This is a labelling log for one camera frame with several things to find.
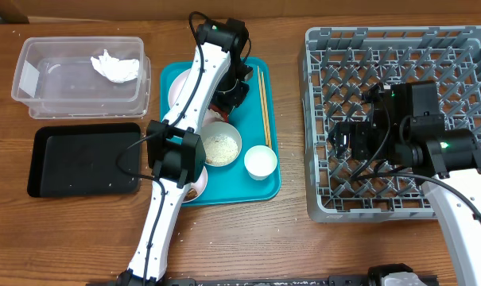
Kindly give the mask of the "small pink plate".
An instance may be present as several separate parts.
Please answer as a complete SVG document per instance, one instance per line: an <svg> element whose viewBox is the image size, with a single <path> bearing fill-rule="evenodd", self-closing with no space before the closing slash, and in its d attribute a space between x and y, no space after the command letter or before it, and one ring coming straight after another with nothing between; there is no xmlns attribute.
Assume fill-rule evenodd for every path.
<svg viewBox="0 0 481 286"><path fill-rule="evenodd" d="M205 167L203 167L203 170L200 174L199 179L195 183L192 183L191 187L189 188L189 190L191 188L196 189L197 192L198 192L198 196L195 197L193 200L186 200L185 197L184 197L183 202L189 203L189 202L192 202L192 201L196 200L197 198L199 198L204 193L204 190L205 190L207 184L208 184L208 171Z"/></svg>

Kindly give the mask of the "white cup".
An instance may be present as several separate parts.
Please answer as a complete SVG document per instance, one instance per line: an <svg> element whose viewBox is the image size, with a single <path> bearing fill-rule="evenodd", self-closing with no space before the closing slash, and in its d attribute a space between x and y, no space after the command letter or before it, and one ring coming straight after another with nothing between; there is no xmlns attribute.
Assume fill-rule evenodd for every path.
<svg viewBox="0 0 481 286"><path fill-rule="evenodd" d="M264 180L277 167L275 152L265 145L256 145L247 150L244 165L253 180Z"/></svg>

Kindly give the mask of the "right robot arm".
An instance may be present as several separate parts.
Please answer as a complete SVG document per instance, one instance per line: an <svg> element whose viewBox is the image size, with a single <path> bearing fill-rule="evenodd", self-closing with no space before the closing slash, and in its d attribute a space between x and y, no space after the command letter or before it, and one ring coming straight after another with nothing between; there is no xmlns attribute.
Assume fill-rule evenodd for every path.
<svg viewBox="0 0 481 286"><path fill-rule="evenodd" d="M481 285L481 148L469 129L446 129L432 80L384 85L362 95L372 114L328 135L341 157L363 162L352 181L410 178L434 210L460 285Z"/></svg>

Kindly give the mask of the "white napkin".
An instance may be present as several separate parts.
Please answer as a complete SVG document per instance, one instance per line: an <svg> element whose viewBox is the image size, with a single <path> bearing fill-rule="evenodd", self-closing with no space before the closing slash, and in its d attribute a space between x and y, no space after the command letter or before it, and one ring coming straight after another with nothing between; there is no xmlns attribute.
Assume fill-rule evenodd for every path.
<svg viewBox="0 0 481 286"><path fill-rule="evenodd" d="M138 59L120 60L104 49L97 58L91 57L92 67L112 83L126 83L138 77L140 61Z"/></svg>

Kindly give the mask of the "large white plate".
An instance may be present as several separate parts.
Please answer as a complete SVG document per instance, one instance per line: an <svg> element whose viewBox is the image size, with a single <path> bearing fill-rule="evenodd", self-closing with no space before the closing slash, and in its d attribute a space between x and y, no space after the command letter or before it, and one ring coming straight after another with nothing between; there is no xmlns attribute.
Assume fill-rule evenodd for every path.
<svg viewBox="0 0 481 286"><path fill-rule="evenodd" d="M187 69L187 70L181 72L173 80L173 82L171 84L171 87L169 88L169 93L168 93L169 108L172 108L173 105L175 104L176 100L178 99L178 96L180 95L180 92L181 92L181 90L184 86L184 83L185 83L186 79L188 78L189 73L190 73L190 70ZM203 124L202 124L203 127L213 123L213 121L207 116L207 111L206 111L205 116L204 116L204 120L203 120Z"/></svg>

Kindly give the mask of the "brown food scrap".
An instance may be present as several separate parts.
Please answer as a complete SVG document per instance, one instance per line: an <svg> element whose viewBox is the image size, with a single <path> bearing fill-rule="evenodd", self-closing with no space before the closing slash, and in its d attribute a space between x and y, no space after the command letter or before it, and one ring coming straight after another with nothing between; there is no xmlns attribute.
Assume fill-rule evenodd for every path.
<svg viewBox="0 0 481 286"><path fill-rule="evenodd" d="M193 200L193 199L194 199L195 197L197 197L197 196L198 196L197 190L194 189L194 188L191 188L191 189L188 191L187 195L185 196L185 199L186 199L186 200Z"/></svg>

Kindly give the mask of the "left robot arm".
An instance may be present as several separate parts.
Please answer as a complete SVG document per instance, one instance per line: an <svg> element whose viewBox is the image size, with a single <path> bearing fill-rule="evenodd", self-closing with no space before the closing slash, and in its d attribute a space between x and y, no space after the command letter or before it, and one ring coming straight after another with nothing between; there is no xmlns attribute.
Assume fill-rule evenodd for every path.
<svg viewBox="0 0 481 286"><path fill-rule="evenodd" d="M196 53L175 103L162 121L151 121L143 142L152 170L152 195L142 235L117 285L159 285L168 265L169 245L185 195L205 164L200 130L208 110L227 118L249 91L253 69L249 32L243 21L209 17L190 28Z"/></svg>

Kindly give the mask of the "grey bowl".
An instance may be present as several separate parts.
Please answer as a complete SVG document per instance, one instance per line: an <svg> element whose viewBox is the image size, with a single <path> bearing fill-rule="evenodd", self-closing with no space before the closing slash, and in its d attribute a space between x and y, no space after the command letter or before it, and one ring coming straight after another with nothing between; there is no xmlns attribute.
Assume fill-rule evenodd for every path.
<svg viewBox="0 0 481 286"><path fill-rule="evenodd" d="M229 137L232 137L236 141L236 143L239 147L239 153L238 153L238 155L239 155L240 151L242 149L242 138L241 138L238 130L234 126L232 126L231 124L226 123L226 122L213 122L213 123L203 127L200 131L200 136L201 136L201 139L202 139L203 143L207 138L212 137L212 136L217 136L217 135L220 135L220 134L225 134Z"/></svg>

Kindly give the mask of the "red snack wrapper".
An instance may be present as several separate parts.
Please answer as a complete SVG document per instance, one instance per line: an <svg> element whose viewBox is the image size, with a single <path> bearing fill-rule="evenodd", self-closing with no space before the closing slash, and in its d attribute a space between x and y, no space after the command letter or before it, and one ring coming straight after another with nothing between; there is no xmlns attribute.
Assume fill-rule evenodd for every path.
<svg viewBox="0 0 481 286"><path fill-rule="evenodd" d="M217 121L229 122L228 113L226 113L225 111L221 110L220 108L218 108L218 107L215 106L214 104L210 104L210 105L209 105L209 108L208 108L208 111L207 111L207 116L208 116L213 122L217 122Z"/></svg>

